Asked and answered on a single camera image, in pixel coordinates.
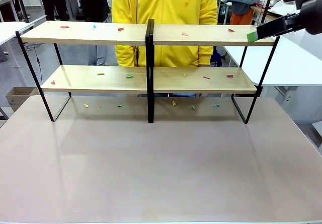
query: yellow object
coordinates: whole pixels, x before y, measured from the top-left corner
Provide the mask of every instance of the yellow object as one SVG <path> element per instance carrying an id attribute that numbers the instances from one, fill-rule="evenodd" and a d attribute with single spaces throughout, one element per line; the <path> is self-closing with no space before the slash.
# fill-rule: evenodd
<path id="1" fill-rule="evenodd" d="M 113 23 L 147 24 L 155 19 L 156 24 L 217 24 L 216 0 L 112 0 L 112 8 Z M 116 46 L 120 66 L 137 65 L 135 48 Z M 212 51 L 212 46 L 155 46 L 155 66 L 209 65 Z M 139 52 L 138 66 L 145 66 L 145 46 L 139 46 Z"/>

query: yellow hoodie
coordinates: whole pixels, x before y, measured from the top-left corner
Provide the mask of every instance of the yellow hoodie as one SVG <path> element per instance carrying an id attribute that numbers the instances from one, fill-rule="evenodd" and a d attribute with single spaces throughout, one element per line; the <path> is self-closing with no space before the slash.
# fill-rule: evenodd
<path id="1" fill-rule="evenodd" d="M 216 0 L 112 0 L 113 23 L 217 24 Z M 137 66 L 133 46 L 116 46 L 120 66 Z M 209 65 L 212 46 L 156 46 L 155 66 Z M 138 66 L 145 66 L 145 47 L 139 47 Z"/>

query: brown box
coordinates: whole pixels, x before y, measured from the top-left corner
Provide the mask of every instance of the brown box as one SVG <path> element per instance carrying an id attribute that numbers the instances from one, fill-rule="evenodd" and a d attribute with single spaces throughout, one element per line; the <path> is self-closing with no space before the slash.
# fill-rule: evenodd
<path id="1" fill-rule="evenodd" d="M 39 95 L 36 87 L 13 87 L 7 93 L 6 98 L 12 110 L 15 112 L 30 96 L 33 95 Z"/>

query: wooden shelf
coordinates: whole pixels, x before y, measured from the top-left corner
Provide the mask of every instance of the wooden shelf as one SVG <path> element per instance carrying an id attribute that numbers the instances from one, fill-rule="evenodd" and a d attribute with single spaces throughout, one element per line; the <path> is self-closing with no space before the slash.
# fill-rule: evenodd
<path id="1" fill-rule="evenodd" d="M 228 74 L 232 74 L 233 78 L 227 78 Z M 256 87 L 240 68 L 156 67 L 154 92 L 253 94 Z"/>
<path id="2" fill-rule="evenodd" d="M 41 86 L 46 92 L 146 93 L 143 67 L 61 65 Z"/>
<path id="3" fill-rule="evenodd" d="M 248 43 L 247 34 L 256 31 L 253 25 L 155 25 L 155 45 L 190 46 L 272 46 L 271 38 Z"/>
<path id="4" fill-rule="evenodd" d="M 21 38 L 24 43 L 145 45 L 146 27 L 145 24 L 46 21 Z"/>
<path id="5" fill-rule="evenodd" d="M 145 45 L 145 24 L 47 21 L 22 35 L 23 42 L 97 45 Z M 271 38 L 248 43 L 252 25 L 155 25 L 155 45 L 272 46 Z"/>

